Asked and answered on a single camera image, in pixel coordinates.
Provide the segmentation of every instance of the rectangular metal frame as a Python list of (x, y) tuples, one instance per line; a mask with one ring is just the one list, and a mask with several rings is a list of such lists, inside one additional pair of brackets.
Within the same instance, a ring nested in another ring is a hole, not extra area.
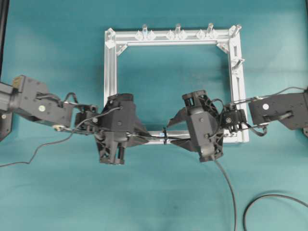
[[(240, 39), (240, 25), (229, 29), (214, 29), (210, 23), (207, 29), (184, 30), (177, 24), (174, 30), (148, 31), (146, 25), (142, 31), (117, 31), (112, 28), (105, 31), (104, 53), (104, 104), (107, 98), (117, 94), (117, 57), (127, 48), (134, 46), (172, 46), (172, 45), (216, 45), (228, 55), (231, 100), (246, 98), (243, 74), (243, 62)], [(246, 104), (238, 105), (244, 109)], [(149, 131), (153, 136), (163, 136), (161, 131)], [(188, 131), (168, 131), (169, 136), (189, 138)], [(224, 142), (248, 142), (248, 130), (230, 134), (225, 131)], [(163, 144), (164, 140), (151, 140), (149, 144)]]

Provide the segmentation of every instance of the teal surface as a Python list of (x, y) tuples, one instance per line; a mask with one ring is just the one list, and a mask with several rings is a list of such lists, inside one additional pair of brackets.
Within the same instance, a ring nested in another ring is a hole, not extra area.
[[(104, 31), (140, 28), (216, 28), (242, 24), (247, 96), (308, 85), (304, 0), (82, 1), (12, 0), (1, 80), (24, 74), (64, 97), (103, 105)], [(215, 47), (129, 48), (119, 57), (119, 89), (135, 94), (148, 128), (160, 129), (182, 107), (181, 95), (206, 89), (230, 99), (226, 56)], [(41, 143), (67, 134), (15, 116), (0, 143), (0, 162), (28, 160)], [(280, 123), (266, 137), (224, 147), (220, 162), (233, 183), (241, 215), (261, 192), (308, 201), (308, 139)], [(227, 231), (229, 188), (213, 163), (176, 146), (127, 149), (126, 165), (98, 162), (92, 137), (42, 148), (29, 166), (0, 168), (0, 227), (6, 231)], [(266, 199), (248, 214), (250, 231), (307, 230), (304, 207)]]

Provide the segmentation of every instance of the screw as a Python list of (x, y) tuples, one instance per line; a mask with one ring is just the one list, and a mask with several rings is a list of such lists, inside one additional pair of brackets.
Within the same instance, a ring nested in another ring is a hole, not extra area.
[(227, 122), (227, 124), (229, 124), (229, 123), (231, 123), (232, 122), (232, 120), (231, 120), (231, 118), (226, 118), (226, 122)]
[(265, 103), (262, 105), (262, 107), (264, 110), (268, 110), (270, 106), (267, 103)]
[(39, 110), (40, 112), (44, 112), (44, 111), (46, 110), (46, 107), (45, 107), (44, 105), (40, 105), (39, 108), (38, 108), (38, 110)]

